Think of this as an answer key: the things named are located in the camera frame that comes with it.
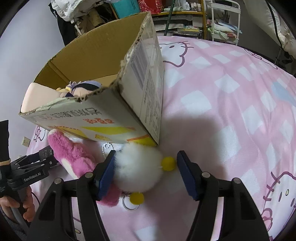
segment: white wall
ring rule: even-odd
[[[22,138],[31,138],[35,127],[18,115],[26,90],[45,63],[64,46],[49,3],[30,0],[0,38],[0,120],[9,120],[12,160],[26,154]]]

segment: metal key ring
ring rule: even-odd
[[[124,203],[124,199],[125,199],[126,197],[129,197],[129,195],[124,195],[124,196],[123,196],[123,198],[122,198],[122,205],[123,205],[123,207],[124,207],[126,210],[128,210],[128,211],[135,211],[135,210],[137,210],[138,207],[139,207],[139,205],[137,205],[137,207],[135,207],[135,208],[128,208],[128,207],[125,205],[125,203]]]

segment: blue gripper pad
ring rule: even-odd
[[[106,161],[109,161],[108,158],[111,158],[108,165],[105,167],[104,173],[102,177],[99,180],[99,191],[97,193],[98,200],[102,200],[103,197],[107,195],[107,192],[109,190],[109,187],[111,185],[111,182],[114,177],[114,161],[115,161],[115,155],[112,154],[112,156],[107,156]]]
[[[185,184],[187,193],[195,201],[200,199],[203,191],[201,187],[202,173],[201,169],[196,163],[192,163],[184,151],[179,151],[177,154],[177,165],[180,170],[183,182]]]

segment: red bag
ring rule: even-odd
[[[160,13],[163,10],[161,0],[138,0],[141,12],[150,11],[151,14]]]

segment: pink bedsheet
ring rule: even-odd
[[[185,150],[216,178],[241,178],[274,239],[296,207],[295,78],[234,45],[158,39],[165,63],[159,149],[174,157]],[[46,136],[40,129],[28,154],[46,146]],[[102,143],[86,142],[103,161]],[[50,177],[32,186],[40,199],[55,177],[71,179],[61,166],[52,169]],[[145,193],[138,210],[127,211],[119,202],[113,208],[99,206],[99,211],[111,241],[180,241],[188,235],[197,206],[176,170]],[[220,199],[212,240],[219,236],[222,208]],[[83,240],[75,199],[73,216]]]

